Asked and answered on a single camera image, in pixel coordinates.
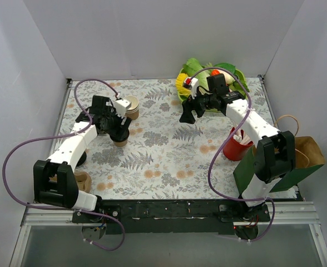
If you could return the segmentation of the brown paper coffee cup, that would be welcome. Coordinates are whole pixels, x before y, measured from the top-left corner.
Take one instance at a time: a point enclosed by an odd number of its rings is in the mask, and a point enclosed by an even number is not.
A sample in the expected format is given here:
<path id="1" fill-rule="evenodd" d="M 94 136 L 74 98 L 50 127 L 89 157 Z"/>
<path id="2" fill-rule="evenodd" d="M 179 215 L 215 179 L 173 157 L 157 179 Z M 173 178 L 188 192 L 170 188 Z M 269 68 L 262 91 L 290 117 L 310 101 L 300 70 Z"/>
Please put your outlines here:
<path id="1" fill-rule="evenodd" d="M 124 147 L 126 146 L 127 142 L 128 142 L 128 138 L 123 139 L 123 140 L 112 140 L 114 145 L 117 147 Z"/>

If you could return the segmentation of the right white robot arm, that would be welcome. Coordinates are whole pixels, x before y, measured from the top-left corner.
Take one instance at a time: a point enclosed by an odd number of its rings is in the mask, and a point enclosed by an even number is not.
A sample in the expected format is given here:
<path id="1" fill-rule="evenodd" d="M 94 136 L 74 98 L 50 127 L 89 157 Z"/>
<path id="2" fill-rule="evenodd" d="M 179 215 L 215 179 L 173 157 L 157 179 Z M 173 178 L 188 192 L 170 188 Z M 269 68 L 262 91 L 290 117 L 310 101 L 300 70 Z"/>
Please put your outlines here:
<path id="1" fill-rule="evenodd" d="M 181 123 L 195 123 L 192 112 L 202 117 L 206 110 L 216 109 L 237 123 L 236 130 L 243 130 L 252 140 L 256 152 L 254 174 L 237 199 L 238 217 L 250 221 L 257 215 L 257 206 L 263 204 L 271 189 L 290 173 L 296 165 L 295 137 L 290 131 L 281 132 L 267 123 L 251 107 L 250 98 L 237 91 L 230 91 L 225 76 L 219 74 L 207 78 L 209 93 L 201 94 L 196 77 L 187 77 L 182 85 L 191 91 L 182 103 Z"/>

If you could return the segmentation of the black coffee cup lid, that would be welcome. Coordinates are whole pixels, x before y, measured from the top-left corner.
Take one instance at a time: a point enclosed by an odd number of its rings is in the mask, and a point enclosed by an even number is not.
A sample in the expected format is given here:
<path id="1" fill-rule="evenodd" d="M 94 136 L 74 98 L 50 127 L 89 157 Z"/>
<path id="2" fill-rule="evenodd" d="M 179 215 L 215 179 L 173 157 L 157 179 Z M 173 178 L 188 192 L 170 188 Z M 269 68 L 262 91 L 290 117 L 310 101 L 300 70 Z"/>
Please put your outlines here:
<path id="1" fill-rule="evenodd" d="M 130 132 L 127 128 L 120 128 L 116 132 L 112 132 L 109 134 L 110 139 L 113 142 L 124 142 L 127 141 L 128 137 L 130 135 Z"/>

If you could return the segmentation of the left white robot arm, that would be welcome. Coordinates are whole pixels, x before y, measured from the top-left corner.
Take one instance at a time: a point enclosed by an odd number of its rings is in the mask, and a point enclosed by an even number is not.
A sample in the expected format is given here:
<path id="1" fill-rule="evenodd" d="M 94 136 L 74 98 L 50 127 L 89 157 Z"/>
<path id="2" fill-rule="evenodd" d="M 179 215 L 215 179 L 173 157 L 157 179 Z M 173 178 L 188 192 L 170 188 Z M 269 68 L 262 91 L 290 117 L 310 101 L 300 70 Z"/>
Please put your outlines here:
<path id="1" fill-rule="evenodd" d="M 33 167 L 34 198 L 37 202 L 85 211 L 89 221 L 99 222 L 104 209 L 95 195 L 81 191 L 75 179 L 75 168 L 85 160 L 87 146 L 101 132 L 116 143 L 126 143 L 131 119 L 126 112 L 131 101 L 125 98 L 111 101 L 93 96 L 92 105 L 76 118 L 71 136 L 47 160 L 38 160 Z"/>

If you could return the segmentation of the brown and green paper bag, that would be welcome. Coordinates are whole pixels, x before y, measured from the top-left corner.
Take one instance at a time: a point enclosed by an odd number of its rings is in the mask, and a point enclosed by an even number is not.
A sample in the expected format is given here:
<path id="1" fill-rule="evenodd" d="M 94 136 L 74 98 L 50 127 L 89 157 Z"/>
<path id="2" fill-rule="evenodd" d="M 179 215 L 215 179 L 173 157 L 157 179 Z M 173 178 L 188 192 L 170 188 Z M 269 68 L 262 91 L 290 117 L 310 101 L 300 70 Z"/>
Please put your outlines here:
<path id="1" fill-rule="evenodd" d="M 247 151 L 233 176 L 242 198 L 257 199 L 292 188 L 324 165 L 321 149 L 311 136 L 296 137 L 276 129 Z"/>

